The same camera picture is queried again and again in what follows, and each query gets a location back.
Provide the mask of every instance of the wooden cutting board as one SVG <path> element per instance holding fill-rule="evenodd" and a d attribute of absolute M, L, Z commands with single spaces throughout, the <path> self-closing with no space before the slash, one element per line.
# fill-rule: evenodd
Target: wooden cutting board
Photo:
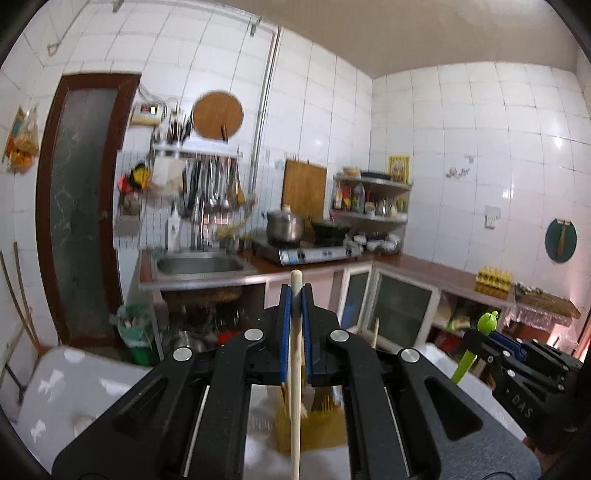
<path fill-rule="evenodd" d="M 322 220 L 325 192 L 326 168 L 306 161 L 285 162 L 281 208 L 289 205 L 296 215 Z"/>

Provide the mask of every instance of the round cutting board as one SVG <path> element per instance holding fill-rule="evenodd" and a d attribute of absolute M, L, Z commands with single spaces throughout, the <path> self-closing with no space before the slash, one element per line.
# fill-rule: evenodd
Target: round cutting board
<path fill-rule="evenodd" d="M 209 92 L 193 105 L 191 114 L 193 127 L 201 136 L 212 140 L 223 140 L 222 126 L 226 135 L 234 135 L 244 118 L 242 105 L 228 92 Z"/>
<path fill-rule="evenodd" d="M 555 219 L 550 222 L 546 230 L 546 253 L 556 263 L 564 263 L 570 260 L 570 257 L 574 254 L 574 249 L 577 247 L 577 231 L 574 229 L 574 225 L 569 223 L 568 225 L 564 225 L 564 245 L 562 252 L 559 252 L 558 245 L 560 243 L 562 229 L 562 223 L 559 223 L 558 219 Z"/>

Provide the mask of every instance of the beige ceiling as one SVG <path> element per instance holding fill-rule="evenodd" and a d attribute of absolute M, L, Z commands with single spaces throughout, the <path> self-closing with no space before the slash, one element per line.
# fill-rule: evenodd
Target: beige ceiling
<path fill-rule="evenodd" d="M 479 60 L 574 71 L 576 42 L 545 0 L 222 0 L 317 42 L 371 77 Z"/>

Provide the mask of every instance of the metal basin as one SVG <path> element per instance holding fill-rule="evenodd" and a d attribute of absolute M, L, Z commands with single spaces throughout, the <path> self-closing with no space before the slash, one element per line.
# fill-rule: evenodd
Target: metal basin
<path fill-rule="evenodd" d="M 152 259 L 157 278 L 205 280 L 233 274 L 250 274 L 256 269 L 237 255 L 219 252 L 177 252 Z"/>

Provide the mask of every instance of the green trash bag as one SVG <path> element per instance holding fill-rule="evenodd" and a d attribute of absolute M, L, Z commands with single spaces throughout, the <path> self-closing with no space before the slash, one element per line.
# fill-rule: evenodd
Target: green trash bag
<path fill-rule="evenodd" d="M 111 323 L 116 325 L 121 339 L 131 351 L 136 364 L 152 367 L 158 363 L 150 311 L 144 305 L 132 304 L 119 307 L 117 315 L 111 317 Z"/>

